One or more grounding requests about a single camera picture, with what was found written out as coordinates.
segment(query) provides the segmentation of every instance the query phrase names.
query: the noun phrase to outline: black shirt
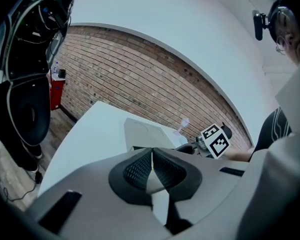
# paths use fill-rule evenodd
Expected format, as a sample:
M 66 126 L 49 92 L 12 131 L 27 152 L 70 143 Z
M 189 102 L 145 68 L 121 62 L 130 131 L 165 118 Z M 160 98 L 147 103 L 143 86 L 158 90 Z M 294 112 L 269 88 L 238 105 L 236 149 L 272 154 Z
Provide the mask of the black shirt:
M 288 136 L 290 133 L 289 122 L 281 107 L 278 107 L 264 121 L 253 153 L 268 149 L 276 140 Z

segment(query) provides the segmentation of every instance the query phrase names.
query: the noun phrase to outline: white desk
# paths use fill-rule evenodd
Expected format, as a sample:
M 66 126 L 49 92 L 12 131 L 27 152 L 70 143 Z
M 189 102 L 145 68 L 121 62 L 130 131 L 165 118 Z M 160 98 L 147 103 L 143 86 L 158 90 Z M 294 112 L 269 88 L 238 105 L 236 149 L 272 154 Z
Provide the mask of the white desk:
M 182 145 L 174 134 L 175 129 L 98 101 L 74 125 L 55 152 L 38 196 L 84 165 L 127 152 L 124 129 L 127 118 L 161 127 L 175 148 Z

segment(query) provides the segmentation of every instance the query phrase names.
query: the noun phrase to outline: red box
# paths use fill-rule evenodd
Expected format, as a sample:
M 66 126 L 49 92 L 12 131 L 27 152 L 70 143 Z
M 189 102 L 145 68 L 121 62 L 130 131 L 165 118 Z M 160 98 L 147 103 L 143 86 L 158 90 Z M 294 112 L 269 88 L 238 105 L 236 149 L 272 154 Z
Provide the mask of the red box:
M 47 77 L 50 86 L 50 110 L 56 110 L 61 104 L 62 89 L 66 79 L 59 78 L 56 74 L 52 74 L 52 76 L 50 76 L 50 73 L 47 74 Z

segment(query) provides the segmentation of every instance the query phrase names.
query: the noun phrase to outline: sneaker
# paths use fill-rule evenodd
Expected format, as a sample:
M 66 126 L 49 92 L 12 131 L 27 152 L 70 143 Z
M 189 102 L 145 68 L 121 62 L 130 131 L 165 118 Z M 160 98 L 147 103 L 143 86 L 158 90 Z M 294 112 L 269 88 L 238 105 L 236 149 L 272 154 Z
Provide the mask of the sneaker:
M 40 145 L 36 145 L 36 146 L 29 146 L 28 144 L 24 143 L 22 141 L 23 147 L 25 148 L 25 150 L 33 155 L 36 159 L 40 159 L 42 158 L 42 150 L 41 150 L 41 146 Z
M 37 165 L 36 166 L 36 169 L 35 170 L 29 170 L 29 172 L 31 173 L 36 173 L 37 171 L 39 171 L 39 166 Z

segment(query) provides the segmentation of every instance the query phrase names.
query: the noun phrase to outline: brick wall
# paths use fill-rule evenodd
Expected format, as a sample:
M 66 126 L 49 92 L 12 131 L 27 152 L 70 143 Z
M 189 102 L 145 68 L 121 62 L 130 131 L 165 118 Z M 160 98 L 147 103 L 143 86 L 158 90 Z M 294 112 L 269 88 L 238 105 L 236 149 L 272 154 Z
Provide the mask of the brick wall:
M 140 117 L 182 131 L 194 140 L 204 128 L 224 122 L 232 145 L 251 142 L 225 99 L 183 60 L 147 40 L 113 29 L 72 26 L 55 57 L 66 69 L 61 104 L 80 118 L 103 101 Z

